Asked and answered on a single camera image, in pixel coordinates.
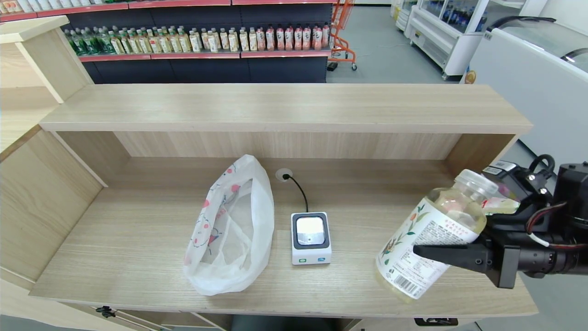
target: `wooden countertop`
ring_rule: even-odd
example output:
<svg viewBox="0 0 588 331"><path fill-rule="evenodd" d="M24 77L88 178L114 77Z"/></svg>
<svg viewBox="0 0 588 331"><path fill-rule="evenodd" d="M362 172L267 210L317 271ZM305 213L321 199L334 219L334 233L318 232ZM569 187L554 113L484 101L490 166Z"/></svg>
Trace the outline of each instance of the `wooden countertop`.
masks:
<svg viewBox="0 0 588 331"><path fill-rule="evenodd" d="M78 221L31 295L135 310L254 315L481 318L537 312L519 278L514 289L497 289L482 274L452 267L412 304L378 283L375 255L386 240L426 192L451 185L442 161L260 160L275 201L269 264L243 292L201 296L182 272L186 245L208 188L233 161L132 158ZM291 263L289 218L304 202L293 183L273 176L282 167L296 174L310 209L329 215L329 265Z"/></svg>
<svg viewBox="0 0 588 331"><path fill-rule="evenodd" d="M102 84L41 122L48 131L524 134L490 87L459 84Z"/></svg>
<svg viewBox="0 0 588 331"><path fill-rule="evenodd" d="M1 97L2 151L39 124L58 103L46 87L3 88Z"/></svg>
<svg viewBox="0 0 588 331"><path fill-rule="evenodd" d="M0 25L0 44L23 42L67 23L65 15L6 22Z"/></svg>

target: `black cable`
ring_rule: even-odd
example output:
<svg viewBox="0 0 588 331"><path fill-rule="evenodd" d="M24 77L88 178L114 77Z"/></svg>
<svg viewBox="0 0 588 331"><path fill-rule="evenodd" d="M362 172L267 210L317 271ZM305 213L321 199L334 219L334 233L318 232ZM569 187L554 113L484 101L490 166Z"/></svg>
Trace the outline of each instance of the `black cable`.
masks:
<svg viewBox="0 0 588 331"><path fill-rule="evenodd" d="M304 197L304 204L306 205L306 212L308 213L308 200L306 199L306 194L304 194L304 190L300 187L300 184L298 184L298 182L294 179L294 177L292 177L288 174L284 174L282 176L282 178L284 178L285 180L291 179L294 181L296 186L298 186L298 188L300 189L300 192L302 192L302 196Z"/></svg>
<svg viewBox="0 0 588 331"><path fill-rule="evenodd" d="M537 168L539 163L541 163L543 161L547 161L547 171L552 173L553 170L555 169L555 159L549 154L542 154L542 155L539 155L538 157L536 157L533 160L533 162L531 162L531 165L529 166L529 170L532 173L534 173L535 168Z"/></svg>

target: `pink bottle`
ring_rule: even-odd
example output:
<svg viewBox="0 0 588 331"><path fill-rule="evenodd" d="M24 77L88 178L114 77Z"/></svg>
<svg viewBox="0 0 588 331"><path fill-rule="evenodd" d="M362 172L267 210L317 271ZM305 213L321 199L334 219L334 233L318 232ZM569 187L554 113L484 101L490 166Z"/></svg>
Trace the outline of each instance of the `pink bottle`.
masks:
<svg viewBox="0 0 588 331"><path fill-rule="evenodd" d="M265 33L263 32L262 27L258 28L256 37L258 40L258 51L265 51Z"/></svg>
<svg viewBox="0 0 588 331"><path fill-rule="evenodd" d="M278 29L276 30L276 38L278 39L278 51L283 51L285 48L285 43L284 29L282 29L282 24L278 24Z"/></svg>
<svg viewBox="0 0 588 331"><path fill-rule="evenodd" d="M323 29L315 27L314 29L315 39L313 40L313 47L315 51L320 51L323 48Z"/></svg>
<svg viewBox="0 0 588 331"><path fill-rule="evenodd" d="M286 28L286 32L284 33L284 43L287 51L294 49L294 31L292 28Z"/></svg>
<svg viewBox="0 0 588 331"><path fill-rule="evenodd" d="M312 30L308 25L302 31L302 50L308 51L310 50L310 36L312 35Z"/></svg>
<svg viewBox="0 0 588 331"><path fill-rule="evenodd" d="M265 32L266 42L268 44L268 51L273 51L276 48L275 45L275 37L274 37L274 30L272 25L269 25L268 30Z"/></svg>
<svg viewBox="0 0 588 331"><path fill-rule="evenodd" d="M328 47L329 46L329 34L330 34L330 27L329 24L327 22L325 22L325 26L323 26L323 47Z"/></svg>
<svg viewBox="0 0 588 331"><path fill-rule="evenodd" d="M302 28L300 25L294 30L294 49L297 51L302 50Z"/></svg>

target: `bottle cap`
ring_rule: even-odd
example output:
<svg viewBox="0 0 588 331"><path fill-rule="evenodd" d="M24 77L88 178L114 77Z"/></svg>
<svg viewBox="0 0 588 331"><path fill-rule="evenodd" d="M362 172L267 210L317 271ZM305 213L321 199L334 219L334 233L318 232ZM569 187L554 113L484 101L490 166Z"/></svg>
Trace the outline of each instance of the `bottle cap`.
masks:
<svg viewBox="0 0 588 331"><path fill-rule="evenodd" d="M455 178L455 182L463 184L485 197L491 197L498 191L496 183L468 169L462 170Z"/></svg>

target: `robotic arm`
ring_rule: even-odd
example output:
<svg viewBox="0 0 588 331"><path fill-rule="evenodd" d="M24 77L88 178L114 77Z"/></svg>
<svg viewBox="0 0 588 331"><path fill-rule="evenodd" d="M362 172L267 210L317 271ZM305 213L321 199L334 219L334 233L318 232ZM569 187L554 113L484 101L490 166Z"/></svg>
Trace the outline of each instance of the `robotic arm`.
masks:
<svg viewBox="0 0 588 331"><path fill-rule="evenodd" d="M542 161L547 170L535 172ZM545 188L555 161L538 156L529 168L498 161L484 169L506 197L520 201L515 214L487 217L482 234L461 246L416 245L415 254L484 273L496 287L512 289L517 271L588 275L588 162L562 164L553 196Z"/></svg>

